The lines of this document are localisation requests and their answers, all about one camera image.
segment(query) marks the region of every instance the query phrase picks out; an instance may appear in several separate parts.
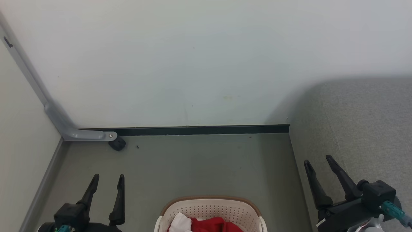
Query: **clothes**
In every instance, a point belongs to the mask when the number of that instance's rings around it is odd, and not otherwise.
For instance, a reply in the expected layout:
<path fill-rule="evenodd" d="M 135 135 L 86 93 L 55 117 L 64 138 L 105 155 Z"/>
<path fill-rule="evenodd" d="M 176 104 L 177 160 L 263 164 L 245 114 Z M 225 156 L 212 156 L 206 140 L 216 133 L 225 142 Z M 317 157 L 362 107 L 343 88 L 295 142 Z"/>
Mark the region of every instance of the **clothes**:
<path fill-rule="evenodd" d="M 243 232 L 237 225 L 228 223 L 223 218 L 211 218 L 198 221 L 192 218 L 193 232 Z"/>
<path fill-rule="evenodd" d="M 183 213 L 179 212 L 176 214 L 172 223 L 169 226 L 168 232 L 191 232 L 190 226 L 192 225 L 192 220 L 186 217 Z"/>

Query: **white wall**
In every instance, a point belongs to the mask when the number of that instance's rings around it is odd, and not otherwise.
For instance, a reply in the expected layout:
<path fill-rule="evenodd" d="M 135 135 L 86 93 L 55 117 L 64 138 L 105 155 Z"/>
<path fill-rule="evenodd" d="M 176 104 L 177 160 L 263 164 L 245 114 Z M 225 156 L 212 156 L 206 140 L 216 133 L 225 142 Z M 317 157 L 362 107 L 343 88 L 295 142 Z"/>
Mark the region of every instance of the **white wall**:
<path fill-rule="evenodd" d="M 412 74 L 410 0 L 3 0 L 81 128 L 281 124 L 336 77 Z"/>
<path fill-rule="evenodd" d="M 42 103 L 0 43 L 1 231 L 19 231 L 59 140 Z"/>

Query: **gray carpet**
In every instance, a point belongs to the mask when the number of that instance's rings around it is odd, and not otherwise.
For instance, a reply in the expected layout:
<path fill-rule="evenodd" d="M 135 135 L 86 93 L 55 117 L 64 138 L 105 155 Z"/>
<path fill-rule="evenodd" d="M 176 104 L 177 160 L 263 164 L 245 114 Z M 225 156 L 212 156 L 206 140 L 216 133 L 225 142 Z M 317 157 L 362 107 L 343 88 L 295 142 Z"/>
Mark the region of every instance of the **gray carpet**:
<path fill-rule="evenodd" d="M 93 175 L 99 186 L 92 222 L 108 224 L 119 175 L 125 175 L 123 232 L 152 232 L 162 208 L 191 195 L 228 195 L 251 200 L 269 231 L 309 232 L 307 208 L 289 134 L 124 137 L 120 152 L 103 142 L 68 148 L 38 225 L 53 221 L 64 203 L 76 203 Z"/>

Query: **white plastic basket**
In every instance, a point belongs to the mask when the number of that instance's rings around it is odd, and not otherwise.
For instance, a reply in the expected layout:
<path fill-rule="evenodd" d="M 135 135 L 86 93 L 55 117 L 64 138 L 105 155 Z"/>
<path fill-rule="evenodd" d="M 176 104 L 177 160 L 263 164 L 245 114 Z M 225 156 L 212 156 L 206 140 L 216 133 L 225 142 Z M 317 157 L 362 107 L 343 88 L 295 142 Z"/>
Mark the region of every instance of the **white plastic basket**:
<path fill-rule="evenodd" d="M 236 224 L 243 232 L 267 232 L 265 221 L 252 202 L 225 196 L 183 197 L 170 202 L 157 219 L 154 232 L 167 232 L 178 212 L 198 220 L 222 217 L 226 222 Z"/>

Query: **robotic arm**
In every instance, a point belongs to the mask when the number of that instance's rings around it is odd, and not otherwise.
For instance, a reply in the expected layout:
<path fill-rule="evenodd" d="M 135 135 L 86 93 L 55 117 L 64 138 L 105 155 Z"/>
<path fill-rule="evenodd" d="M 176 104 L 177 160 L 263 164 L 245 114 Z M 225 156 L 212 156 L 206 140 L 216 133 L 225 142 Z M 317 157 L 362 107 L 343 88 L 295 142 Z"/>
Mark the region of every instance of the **robotic arm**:
<path fill-rule="evenodd" d="M 83 198 L 76 204 L 64 204 L 54 215 L 54 222 L 43 223 L 38 232 L 122 232 L 117 226 L 124 223 L 124 175 L 120 175 L 117 184 L 117 197 L 113 212 L 109 215 L 109 225 L 90 222 L 90 205 L 98 182 L 99 174 L 96 174 Z"/>
<path fill-rule="evenodd" d="M 412 218 L 401 210 L 394 188 L 381 180 L 374 183 L 361 180 L 356 185 L 332 156 L 327 155 L 326 160 L 338 177 L 345 191 L 346 200 L 334 204 L 320 185 L 310 162 L 304 161 L 315 207 L 318 210 L 319 223 L 316 226 L 319 232 L 382 232 L 380 223 L 394 218 L 404 227 L 412 228 Z"/>

